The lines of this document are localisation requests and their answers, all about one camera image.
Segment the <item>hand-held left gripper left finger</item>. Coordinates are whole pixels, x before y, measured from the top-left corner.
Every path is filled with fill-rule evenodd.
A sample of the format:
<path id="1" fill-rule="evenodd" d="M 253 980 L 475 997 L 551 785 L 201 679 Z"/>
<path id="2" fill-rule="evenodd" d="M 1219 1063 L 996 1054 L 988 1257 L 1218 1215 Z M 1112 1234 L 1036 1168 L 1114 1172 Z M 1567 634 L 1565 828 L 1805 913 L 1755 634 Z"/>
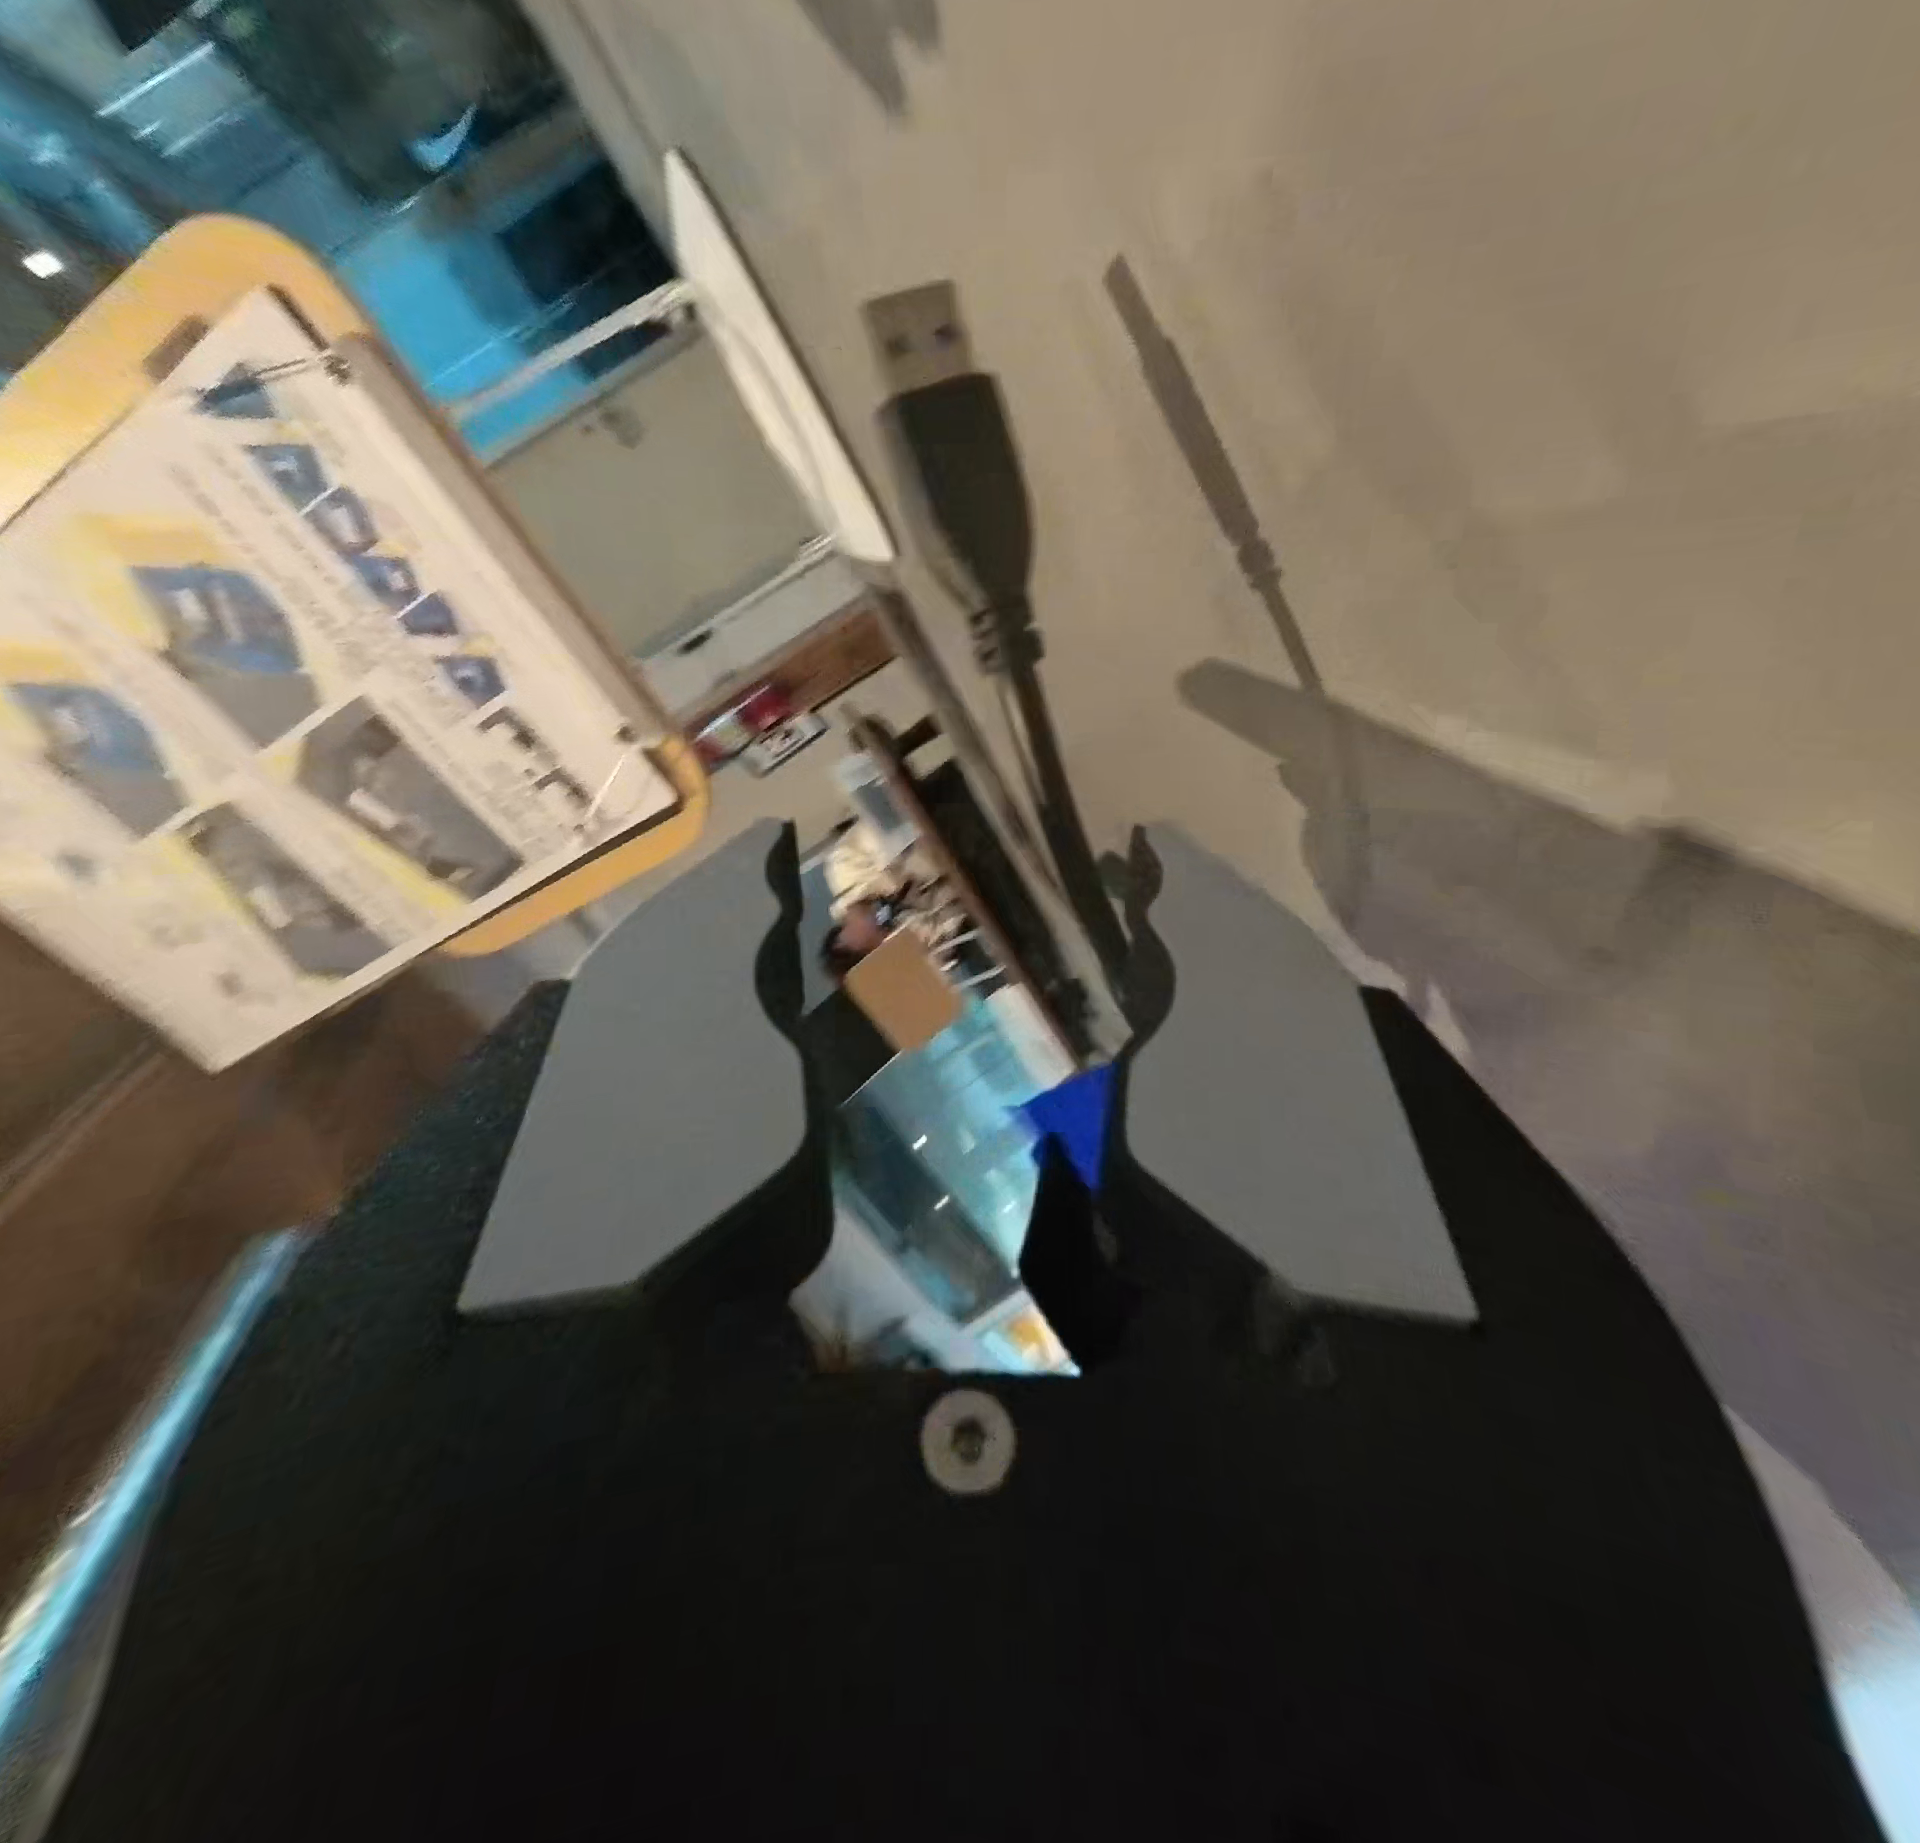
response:
<path id="1" fill-rule="evenodd" d="M 780 1298 L 832 1238 L 798 1044 L 798 847 L 756 819 L 582 959 L 459 1288 L 462 1319 L 608 1302 L 692 1260 Z"/>

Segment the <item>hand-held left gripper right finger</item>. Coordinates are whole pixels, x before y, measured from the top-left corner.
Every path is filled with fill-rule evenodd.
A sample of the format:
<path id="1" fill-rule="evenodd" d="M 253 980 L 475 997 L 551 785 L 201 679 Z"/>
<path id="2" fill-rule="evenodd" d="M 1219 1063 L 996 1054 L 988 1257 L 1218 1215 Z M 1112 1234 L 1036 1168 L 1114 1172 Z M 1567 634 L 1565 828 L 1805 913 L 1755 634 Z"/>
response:
<path id="1" fill-rule="evenodd" d="M 1131 1163 L 1299 1298 L 1475 1324 L 1356 975 L 1180 828 L 1140 854 L 1143 959 L 1171 984 L 1126 1075 Z"/>

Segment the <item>printed instruction sheet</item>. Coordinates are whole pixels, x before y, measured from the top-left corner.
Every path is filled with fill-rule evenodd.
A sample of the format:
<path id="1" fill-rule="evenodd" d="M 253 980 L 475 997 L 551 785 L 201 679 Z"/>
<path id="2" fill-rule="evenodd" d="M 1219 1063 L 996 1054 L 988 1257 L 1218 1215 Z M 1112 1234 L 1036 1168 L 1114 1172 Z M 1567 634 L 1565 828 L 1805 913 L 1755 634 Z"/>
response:
<path id="1" fill-rule="evenodd" d="M 684 807 L 369 342 L 253 288 L 3 517 L 3 920 L 226 1068 Z"/>

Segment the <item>silver ventilation duct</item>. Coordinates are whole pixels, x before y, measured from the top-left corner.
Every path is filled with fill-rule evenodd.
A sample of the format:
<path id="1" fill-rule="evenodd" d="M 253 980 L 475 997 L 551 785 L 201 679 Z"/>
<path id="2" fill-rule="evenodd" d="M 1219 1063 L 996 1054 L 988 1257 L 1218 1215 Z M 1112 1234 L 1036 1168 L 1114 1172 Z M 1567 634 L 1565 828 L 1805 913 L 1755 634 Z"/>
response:
<path id="1" fill-rule="evenodd" d="M 98 1592 L 131 1557 L 131 1540 L 179 1462 L 207 1402 L 312 1238 L 312 1227 L 274 1232 L 255 1238 L 234 1257 L 165 1353 L 131 1417 L 113 1431 L 48 1547 L 36 1551 L 23 1587 L 3 1609 L 3 1742 L 13 1742 L 27 1727 L 36 1691 L 51 1680 Z"/>

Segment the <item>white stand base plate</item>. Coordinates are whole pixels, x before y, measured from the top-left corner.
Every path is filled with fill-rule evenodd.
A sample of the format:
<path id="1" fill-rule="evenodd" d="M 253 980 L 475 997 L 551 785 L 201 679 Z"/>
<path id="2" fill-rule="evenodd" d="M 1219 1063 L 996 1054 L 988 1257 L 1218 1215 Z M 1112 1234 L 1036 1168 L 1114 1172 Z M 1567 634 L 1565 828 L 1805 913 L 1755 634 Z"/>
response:
<path id="1" fill-rule="evenodd" d="M 701 332 L 718 351 L 754 435 L 810 512 L 813 532 L 863 569 L 891 569 L 898 544 L 774 302 L 684 148 L 661 154 L 670 252 Z"/>

